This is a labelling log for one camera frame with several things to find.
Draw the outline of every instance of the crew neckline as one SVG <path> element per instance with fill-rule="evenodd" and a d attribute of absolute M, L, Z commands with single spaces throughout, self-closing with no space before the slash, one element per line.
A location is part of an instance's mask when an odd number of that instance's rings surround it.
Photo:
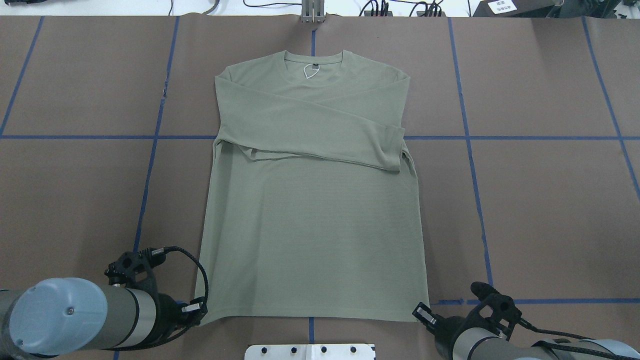
<path fill-rule="evenodd" d="M 331 55 L 331 56 L 306 56 L 306 55 L 298 55 L 292 54 L 289 51 L 285 50 L 280 53 L 280 56 L 277 57 L 278 63 L 280 66 L 281 75 L 290 83 L 296 83 L 304 86 L 326 86 L 335 83 L 342 79 L 343 75 L 347 72 L 349 65 L 349 55 L 351 52 L 347 50 L 342 50 L 341 52 Z M 296 63 L 314 63 L 314 64 L 332 64 L 332 63 L 340 63 L 340 68 L 338 71 L 334 72 L 329 78 L 322 81 L 307 81 L 305 78 L 296 77 L 294 74 L 287 69 L 286 61 L 293 61 Z"/>

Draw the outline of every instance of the green t-shirt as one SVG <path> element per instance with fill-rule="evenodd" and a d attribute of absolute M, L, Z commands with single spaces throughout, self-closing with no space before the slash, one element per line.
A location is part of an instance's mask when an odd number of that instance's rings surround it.
<path fill-rule="evenodd" d="M 349 51 L 282 51 L 216 77 L 202 323 L 415 320 L 428 294 L 417 176 L 400 127 L 408 87 L 405 73 Z M 203 289 L 198 276 L 196 294 Z"/>

